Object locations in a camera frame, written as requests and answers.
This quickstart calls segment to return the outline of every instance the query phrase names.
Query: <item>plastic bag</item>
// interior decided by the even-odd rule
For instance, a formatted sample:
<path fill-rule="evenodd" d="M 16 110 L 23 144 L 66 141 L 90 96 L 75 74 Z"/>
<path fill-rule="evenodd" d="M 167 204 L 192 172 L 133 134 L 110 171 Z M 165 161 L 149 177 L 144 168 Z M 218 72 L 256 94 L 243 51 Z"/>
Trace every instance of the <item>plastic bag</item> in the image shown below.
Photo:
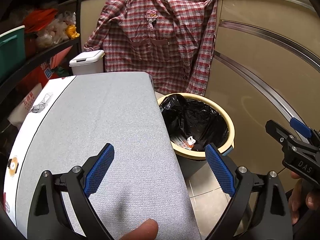
<path fill-rule="evenodd" d="M 53 20 L 54 16 L 57 14 L 56 9 L 42 9 L 34 10 L 29 13 L 23 20 L 23 25 L 25 25 L 24 32 L 38 32 L 47 27 Z"/>
<path fill-rule="evenodd" d="M 192 136 L 196 140 L 192 151 L 204 151 L 209 143 L 219 148 L 228 139 L 226 121 L 219 112 L 203 102 L 173 94 L 163 100 L 160 111 L 170 138 Z"/>
<path fill-rule="evenodd" d="M 184 148 L 184 149 L 187 149 L 187 150 L 191 150 L 192 147 L 190 147 L 190 145 L 188 145 L 188 142 L 185 138 L 183 138 L 181 135 L 180 136 L 172 136 L 170 137 L 170 140 L 172 142 L 174 142 L 176 145 Z"/>
<path fill-rule="evenodd" d="M 49 31 L 42 30 L 38 32 L 38 37 L 36 38 L 36 44 L 39 49 L 45 49 L 52 46 L 53 40 Z"/>
<path fill-rule="evenodd" d="M 55 25 L 54 36 L 52 37 L 53 44 L 58 44 L 69 39 L 65 32 L 66 28 L 67 25 L 65 22 L 58 22 Z"/>
<path fill-rule="evenodd" d="M 65 22 L 67 25 L 76 25 L 76 13 L 65 11 L 63 13 L 62 21 Z"/>

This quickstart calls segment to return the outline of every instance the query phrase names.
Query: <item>gray ironing board cover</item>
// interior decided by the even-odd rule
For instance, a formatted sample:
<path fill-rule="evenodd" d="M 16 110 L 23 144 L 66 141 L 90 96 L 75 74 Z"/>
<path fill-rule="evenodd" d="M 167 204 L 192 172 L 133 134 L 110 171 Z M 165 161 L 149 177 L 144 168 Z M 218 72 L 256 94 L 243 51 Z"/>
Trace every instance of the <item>gray ironing board cover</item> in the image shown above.
<path fill-rule="evenodd" d="M 187 188 L 145 72 L 76 76 L 37 129 L 21 168 L 16 224 L 26 236 L 29 207 L 42 171 L 68 172 L 106 143 L 115 158 L 89 198 L 114 239 L 148 218 L 157 240 L 200 240 Z M 68 194 L 74 230 L 83 234 Z"/>

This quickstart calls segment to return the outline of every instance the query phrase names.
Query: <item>shirt pocket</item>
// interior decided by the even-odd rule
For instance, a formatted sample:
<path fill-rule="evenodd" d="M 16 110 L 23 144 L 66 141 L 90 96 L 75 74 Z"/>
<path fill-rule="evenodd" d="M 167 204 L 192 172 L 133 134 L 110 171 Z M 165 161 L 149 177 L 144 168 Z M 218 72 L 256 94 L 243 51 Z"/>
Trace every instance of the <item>shirt pocket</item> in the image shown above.
<path fill-rule="evenodd" d="M 170 47 L 167 39 L 130 41 L 133 57 L 136 60 L 166 62 L 170 59 Z"/>

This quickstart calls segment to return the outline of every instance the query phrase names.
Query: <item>plaid shirt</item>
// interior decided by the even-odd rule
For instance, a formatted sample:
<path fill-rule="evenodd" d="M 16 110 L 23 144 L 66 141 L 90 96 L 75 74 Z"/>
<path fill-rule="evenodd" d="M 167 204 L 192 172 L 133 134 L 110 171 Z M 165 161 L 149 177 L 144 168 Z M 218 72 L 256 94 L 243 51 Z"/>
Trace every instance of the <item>plaid shirt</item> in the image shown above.
<path fill-rule="evenodd" d="M 160 93 L 203 96 L 216 8 L 217 0 L 107 0 L 84 49 L 105 51 L 106 72 L 145 71 Z"/>

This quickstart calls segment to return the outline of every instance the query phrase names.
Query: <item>human hand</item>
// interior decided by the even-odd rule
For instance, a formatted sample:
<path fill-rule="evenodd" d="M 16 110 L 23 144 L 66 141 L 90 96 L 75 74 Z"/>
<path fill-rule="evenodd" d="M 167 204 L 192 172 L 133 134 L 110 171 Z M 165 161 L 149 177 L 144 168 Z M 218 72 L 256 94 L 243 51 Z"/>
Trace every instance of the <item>human hand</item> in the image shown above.
<path fill-rule="evenodd" d="M 155 240 L 158 234 L 158 223 L 149 218 L 138 228 L 124 235 L 120 240 Z"/>
<path fill-rule="evenodd" d="M 291 177 L 293 179 L 299 179 L 293 188 L 292 194 L 289 198 L 289 209 L 291 213 L 291 222 L 294 225 L 299 220 L 298 209 L 301 206 L 301 184 L 302 179 L 298 174 L 291 172 Z M 316 210 L 320 206 L 320 191 L 311 191 L 306 197 L 306 205 L 309 209 Z"/>

